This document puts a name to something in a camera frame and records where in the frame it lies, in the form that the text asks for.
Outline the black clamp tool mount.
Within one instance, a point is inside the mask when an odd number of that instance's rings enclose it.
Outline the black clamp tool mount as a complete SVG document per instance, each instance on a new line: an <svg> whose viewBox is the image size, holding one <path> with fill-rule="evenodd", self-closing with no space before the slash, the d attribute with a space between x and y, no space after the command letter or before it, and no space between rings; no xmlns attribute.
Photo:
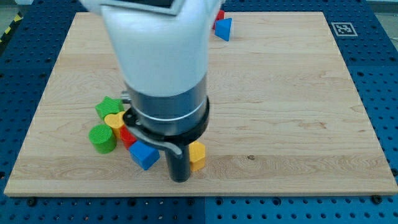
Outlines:
<svg viewBox="0 0 398 224"><path fill-rule="evenodd" d="M138 117L138 112L133 107L129 108L123 115L123 120L127 130L144 144L154 147L158 150L171 153L173 156L182 156L187 145L197 140L208 127L210 115L209 98L205 98L204 114L198 122L190 129L179 134L163 134L150 130L142 123L142 119Z"/></svg>

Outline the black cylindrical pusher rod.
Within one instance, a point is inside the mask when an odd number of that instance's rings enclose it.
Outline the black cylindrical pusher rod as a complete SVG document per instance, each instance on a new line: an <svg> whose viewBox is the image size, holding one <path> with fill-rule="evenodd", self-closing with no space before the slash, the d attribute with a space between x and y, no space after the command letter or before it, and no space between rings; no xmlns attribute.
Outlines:
<svg viewBox="0 0 398 224"><path fill-rule="evenodd" d="M174 182L185 182L190 177L190 158L188 145L181 146L182 155L177 157L170 150L165 151L170 178Z"/></svg>

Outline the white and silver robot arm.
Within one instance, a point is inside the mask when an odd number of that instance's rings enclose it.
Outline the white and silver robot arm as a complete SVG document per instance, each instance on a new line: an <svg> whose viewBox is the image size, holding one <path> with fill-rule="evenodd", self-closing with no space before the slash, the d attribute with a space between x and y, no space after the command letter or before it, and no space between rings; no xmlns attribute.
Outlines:
<svg viewBox="0 0 398 224"><path fill-rule="evenodd" d="M189 144L208 125L208 44L221 0L82 0L102 17L129 104L127 130L165 152L173 181L190 176Z"/></svg>

